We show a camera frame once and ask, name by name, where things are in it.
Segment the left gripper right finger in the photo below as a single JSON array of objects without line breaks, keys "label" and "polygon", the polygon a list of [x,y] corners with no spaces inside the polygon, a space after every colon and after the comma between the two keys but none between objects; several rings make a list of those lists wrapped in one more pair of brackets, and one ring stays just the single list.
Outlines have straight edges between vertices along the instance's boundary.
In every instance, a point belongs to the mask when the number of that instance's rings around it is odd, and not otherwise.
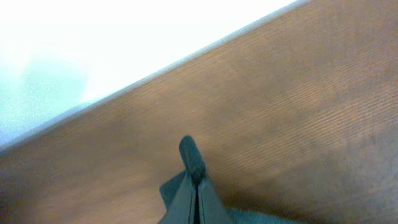
[{"label": "left gripper right finger", "polygon": [[193,222],[200,224],[232,224],[207,171],[205,161],[190,135],[182,138],[179,151],[185,171],[193,182]]}]

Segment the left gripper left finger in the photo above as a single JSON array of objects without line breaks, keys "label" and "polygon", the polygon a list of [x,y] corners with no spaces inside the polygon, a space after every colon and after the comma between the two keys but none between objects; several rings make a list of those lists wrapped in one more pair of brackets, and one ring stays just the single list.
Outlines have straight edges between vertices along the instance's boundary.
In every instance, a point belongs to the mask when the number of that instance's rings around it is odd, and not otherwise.
[{"label": "left gripper left finger", "polygon": [[196,190],[185,171],[163,183],[159,191],[166,207],[159,224],[194,224]]}]

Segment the dark green Nike t-shirt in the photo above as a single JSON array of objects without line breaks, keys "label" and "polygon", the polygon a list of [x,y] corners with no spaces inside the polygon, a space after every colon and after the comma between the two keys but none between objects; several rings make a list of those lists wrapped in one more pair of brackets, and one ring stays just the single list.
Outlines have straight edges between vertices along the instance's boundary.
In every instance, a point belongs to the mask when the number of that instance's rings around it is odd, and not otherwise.
[{"label": "dark green Nike t-shirt", "polygon": [[231,219],[237,224],[302,224],[285,218],[267,215],[261,212],[227,208]]}]

